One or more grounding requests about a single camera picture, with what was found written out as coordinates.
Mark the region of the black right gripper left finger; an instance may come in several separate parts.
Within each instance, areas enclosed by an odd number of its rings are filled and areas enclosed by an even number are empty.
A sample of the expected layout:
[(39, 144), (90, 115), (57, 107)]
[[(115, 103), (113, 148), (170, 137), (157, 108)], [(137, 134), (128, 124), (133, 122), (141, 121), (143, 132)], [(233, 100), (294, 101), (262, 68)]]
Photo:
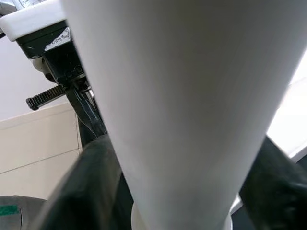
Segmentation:
[(130, 230), (133, 199), (110, 138), (86, 145), (36, 221), (37, 230)]

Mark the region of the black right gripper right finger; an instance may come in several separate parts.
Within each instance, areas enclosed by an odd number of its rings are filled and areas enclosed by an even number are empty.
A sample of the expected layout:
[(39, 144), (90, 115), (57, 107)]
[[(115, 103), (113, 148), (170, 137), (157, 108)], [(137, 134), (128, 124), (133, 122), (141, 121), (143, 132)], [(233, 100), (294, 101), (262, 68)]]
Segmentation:
[(239, 191), (257, 230), (307, 228), (307, 172), (266, 137)]

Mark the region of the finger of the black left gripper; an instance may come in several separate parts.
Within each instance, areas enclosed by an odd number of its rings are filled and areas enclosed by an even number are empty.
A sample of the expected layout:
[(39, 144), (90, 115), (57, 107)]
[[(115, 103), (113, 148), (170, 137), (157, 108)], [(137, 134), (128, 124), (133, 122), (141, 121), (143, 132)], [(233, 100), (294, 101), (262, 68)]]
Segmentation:
[(89, 91), (80, 92), (75, 87), (70, 87), (67, 89), (67, 98), (78, 117), (82, 145), (87, 145), (99, 136), (107, 134), (106, 126)]

